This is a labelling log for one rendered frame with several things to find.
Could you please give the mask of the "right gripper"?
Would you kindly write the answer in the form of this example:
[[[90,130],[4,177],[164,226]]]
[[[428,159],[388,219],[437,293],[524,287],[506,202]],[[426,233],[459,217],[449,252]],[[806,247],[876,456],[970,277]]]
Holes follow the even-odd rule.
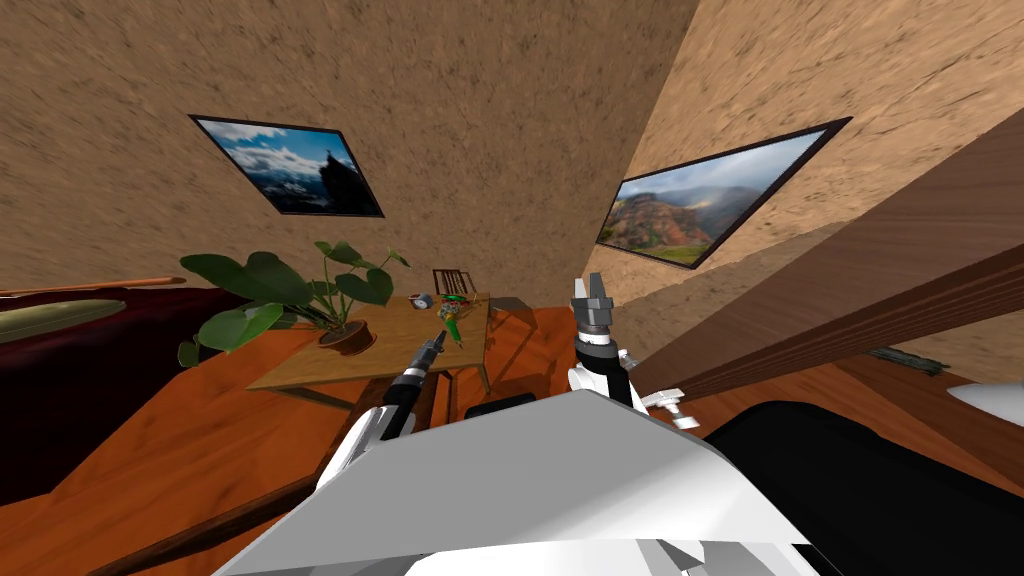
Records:
[[[579,326],[609,327],[613,324],[614,301],[612,298],[606,297],[606,289],[600,273],[589,274],[589,294],[583,278],[574,280],[573,289],[570,306]]]

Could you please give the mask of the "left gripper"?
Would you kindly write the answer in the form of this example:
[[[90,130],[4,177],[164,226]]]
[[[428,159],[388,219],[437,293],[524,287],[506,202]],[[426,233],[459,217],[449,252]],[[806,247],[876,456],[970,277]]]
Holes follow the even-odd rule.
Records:
[[[436,358],[444,352],[443,343],[449,332],[442,329],[438,335],[430,340],[427,340],[417,353],[417,368],[421,370],[429,370],[434,364]]]

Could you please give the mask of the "green spray bottle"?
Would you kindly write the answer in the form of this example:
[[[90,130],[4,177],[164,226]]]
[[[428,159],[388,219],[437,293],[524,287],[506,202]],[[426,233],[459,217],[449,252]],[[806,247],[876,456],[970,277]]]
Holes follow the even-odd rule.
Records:
[[[469,300],[461,295],[441,294],[438,317],[446,326],[451,338],[462,347],[462,337],[458,329],[458,319],[462,310],[470,304]]]

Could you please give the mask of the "light wooden table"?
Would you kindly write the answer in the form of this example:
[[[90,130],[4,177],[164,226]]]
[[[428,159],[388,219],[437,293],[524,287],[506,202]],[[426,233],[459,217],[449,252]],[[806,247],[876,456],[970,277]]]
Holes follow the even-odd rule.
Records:
[[[487,328],[490,325],[490,296],[476,293],[468,297],[471,305],[457,322],[463,344],[445,342],[433,369],[452,371],[478,370],[485,394],[490,393],[490,380],[485,368]],[[341,410],[351,410],[353,404],[316,389],[319,385],[361,381],[379,377],[395,377],[406,370],[411,358],[427,339],[437,336],[444,323],[434,312],[414,310],[407,300],[385,307],[369,306],[355,314],[362,320],[374,343],[366,351],[343,356],[311,342],[248,386],[249,390],[268,390],[310,401]]]

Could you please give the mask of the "dark wooden chair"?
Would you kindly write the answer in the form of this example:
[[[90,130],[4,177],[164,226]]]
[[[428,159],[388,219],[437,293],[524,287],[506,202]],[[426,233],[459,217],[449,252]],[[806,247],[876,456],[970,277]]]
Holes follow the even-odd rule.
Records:
[[[478,290],[468,272],[459,269],[433,269],[435,293],[439,295],[466,295]]]

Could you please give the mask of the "red hills landscape picture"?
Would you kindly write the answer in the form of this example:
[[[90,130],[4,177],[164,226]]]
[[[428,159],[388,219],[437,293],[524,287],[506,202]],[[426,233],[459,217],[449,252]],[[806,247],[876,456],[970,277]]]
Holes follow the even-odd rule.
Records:
[[[695,270],[850,121],[835,119],[627,178],[596,243]]]

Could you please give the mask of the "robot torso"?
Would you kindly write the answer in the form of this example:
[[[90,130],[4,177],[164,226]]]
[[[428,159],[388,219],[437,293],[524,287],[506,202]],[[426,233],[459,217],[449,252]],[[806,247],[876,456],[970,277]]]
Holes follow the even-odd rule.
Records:
[[[591,390],[382,442],[213,576],[824,576],[719,451]]]

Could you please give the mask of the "green potted plant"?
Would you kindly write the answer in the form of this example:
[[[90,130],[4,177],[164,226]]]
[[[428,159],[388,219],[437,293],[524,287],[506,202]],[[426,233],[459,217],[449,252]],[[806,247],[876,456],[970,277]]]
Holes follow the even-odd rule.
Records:
[[[184,270],[249,302],[204,322],[189,341],[179,344],[179,364],[196,367],[202,348],[231,353],[267,331],[299,324],[321,332],[321,347],[342,355],[356,355],[372,346],[374,335],[365,322],[349,318],[351,308],[355,303],[385,306],[394,292],[385,266],[409,268],[409,261],[394,249],[383,263],[375,264],[344,241],[317,241],[315,246],[322,253],[322,279],[306,279],[266,251],[251,253],[245,263],[219,254],[181,258]]]

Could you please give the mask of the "blue mountain sky picture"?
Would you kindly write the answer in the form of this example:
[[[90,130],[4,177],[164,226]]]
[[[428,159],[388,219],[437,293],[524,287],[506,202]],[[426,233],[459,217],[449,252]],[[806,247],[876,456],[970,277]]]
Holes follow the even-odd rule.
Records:
[[[340,131],[197,114],[189,119],[281,214],[384,216]]]

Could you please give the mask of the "brown wooden door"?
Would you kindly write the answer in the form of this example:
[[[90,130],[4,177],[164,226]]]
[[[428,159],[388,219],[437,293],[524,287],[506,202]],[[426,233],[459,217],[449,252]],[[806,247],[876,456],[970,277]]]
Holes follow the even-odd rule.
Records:
[[[1024,109],[632,371],[693,398],[1024,308]]]

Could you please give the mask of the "dark red sofa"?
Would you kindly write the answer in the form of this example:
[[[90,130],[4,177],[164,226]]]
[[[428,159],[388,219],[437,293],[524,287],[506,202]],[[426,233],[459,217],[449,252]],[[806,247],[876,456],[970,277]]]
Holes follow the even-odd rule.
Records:
[[[0,311],[86,299],[126,308],[0,344],[0,507],[56,488],[182,372],[180,343],[246,302],[217,288],[104,288],[0,299]]]

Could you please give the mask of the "olive green pillow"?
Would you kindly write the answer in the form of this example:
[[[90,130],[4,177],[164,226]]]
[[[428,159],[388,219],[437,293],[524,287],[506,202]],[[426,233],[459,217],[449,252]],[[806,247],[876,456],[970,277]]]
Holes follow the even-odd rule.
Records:
[[[103,319],[126,310],[119,300],[88,299],[0,312],[0,344]]]

